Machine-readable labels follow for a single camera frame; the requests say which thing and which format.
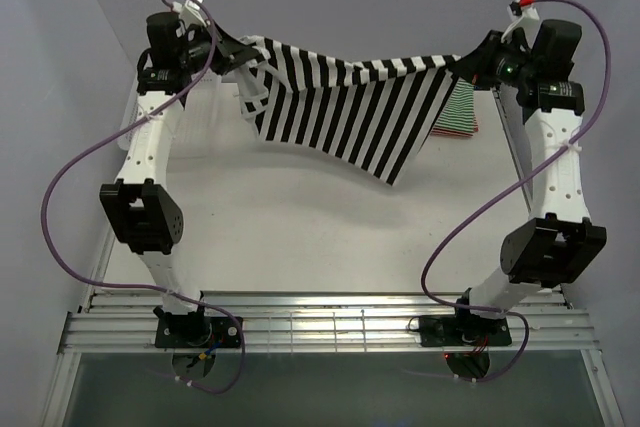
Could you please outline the green striped tank top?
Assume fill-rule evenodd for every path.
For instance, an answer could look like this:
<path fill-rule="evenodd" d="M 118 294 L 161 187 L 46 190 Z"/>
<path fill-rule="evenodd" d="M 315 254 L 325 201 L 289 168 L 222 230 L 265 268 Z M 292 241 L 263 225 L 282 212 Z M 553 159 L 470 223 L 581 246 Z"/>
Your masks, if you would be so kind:
<path fill-rule="evenodd" d="M 474 87 L 463 80 L 459 80 L 436 122 L 439 119 L 471 119 L 472 117 L 476 118 Z"/>

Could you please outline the red striped tank top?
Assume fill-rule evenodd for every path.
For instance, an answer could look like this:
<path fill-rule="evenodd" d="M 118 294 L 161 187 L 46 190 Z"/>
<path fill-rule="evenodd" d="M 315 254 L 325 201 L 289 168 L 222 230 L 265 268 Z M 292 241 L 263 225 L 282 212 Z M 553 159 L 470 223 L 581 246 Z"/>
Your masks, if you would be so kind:
<path fill-rule="evenodd" d="M 450 138 L 472 138 L 479 130 L 475 117 L 471 119 L 439 119 L 431 129 L 433 136 Z"/>

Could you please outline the black white striped tank top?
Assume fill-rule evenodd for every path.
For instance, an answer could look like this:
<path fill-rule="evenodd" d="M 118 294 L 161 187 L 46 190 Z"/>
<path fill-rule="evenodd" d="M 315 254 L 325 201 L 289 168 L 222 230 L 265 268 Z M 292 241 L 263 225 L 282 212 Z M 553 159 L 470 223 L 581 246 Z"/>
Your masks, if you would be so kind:
<path fill-rule="evenodd" d="M 458 82 L 456 55 L 346 61 L 247 36 L 235 69 L 241 113 L 264 143 L 322 152 L 395 185 Z"/>

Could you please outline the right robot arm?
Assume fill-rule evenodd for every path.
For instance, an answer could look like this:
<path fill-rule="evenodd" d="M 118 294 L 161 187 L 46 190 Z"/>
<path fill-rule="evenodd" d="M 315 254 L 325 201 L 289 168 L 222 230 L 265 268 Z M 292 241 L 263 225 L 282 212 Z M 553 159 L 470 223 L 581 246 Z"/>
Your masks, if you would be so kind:
<path fill-rule="evenodd" d="M 506 332 L 506 313 L 529 295 L 574 282 L 607 241 L 584 199 L 575 136 L 585 111 L 584 92 L 570 80 L 580 25 L 541 20 L 535 0 L 515 0 L 512 22 L 490 31 L 452 73 L 479 88 L 516 90 L 532 163 L 529 219 L 502 243 L 499 267 L 460 298 L 454 337 L 474 344 Z"/>

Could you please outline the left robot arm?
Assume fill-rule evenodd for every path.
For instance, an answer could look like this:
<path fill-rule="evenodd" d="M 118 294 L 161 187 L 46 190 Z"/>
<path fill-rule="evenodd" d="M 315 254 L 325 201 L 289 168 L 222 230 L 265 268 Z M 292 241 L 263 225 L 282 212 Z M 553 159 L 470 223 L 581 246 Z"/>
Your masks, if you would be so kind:
<path fill-rule="evenodd" d="M 149 46 L 136 71 L 136 118 L 122 168 L 99 199 L 117 240 L 147 267 L 162 303 L 161 346 L 201 346 L 213 336 L 201 291 L 174 262 L 185 227 L 166 187 L 167 166 L 189 91 L 207 73 L 224 75 L 258 53 L 215 26 L 203 0 L 176 0 L 146 20 Z"/>

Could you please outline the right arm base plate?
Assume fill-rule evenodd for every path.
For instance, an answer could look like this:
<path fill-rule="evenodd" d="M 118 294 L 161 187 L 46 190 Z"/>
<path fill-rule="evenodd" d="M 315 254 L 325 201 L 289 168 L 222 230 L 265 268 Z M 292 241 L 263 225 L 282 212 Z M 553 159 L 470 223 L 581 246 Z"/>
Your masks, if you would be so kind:
<path fill-rule="evenodd" d="M 422 347 L 463 347 L 485 344 L 506 347 L 512 337 L 505 319 L 485 319 L 476 315 L 462 319 L 456 315 L 413 317 L 407 329 L 417 333 Z"/>

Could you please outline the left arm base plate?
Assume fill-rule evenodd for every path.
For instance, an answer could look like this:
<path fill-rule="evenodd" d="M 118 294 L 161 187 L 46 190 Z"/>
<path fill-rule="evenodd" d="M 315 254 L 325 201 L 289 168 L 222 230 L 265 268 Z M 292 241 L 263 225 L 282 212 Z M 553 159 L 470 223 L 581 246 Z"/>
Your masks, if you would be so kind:
<path fill-rule="evenodd" d="M 185 316 L 158 320 L 153 346 L 161 349 L 223 349 L 242 345 L 239 330 L 228 317 L 205 316 L 190 321 Z"/>

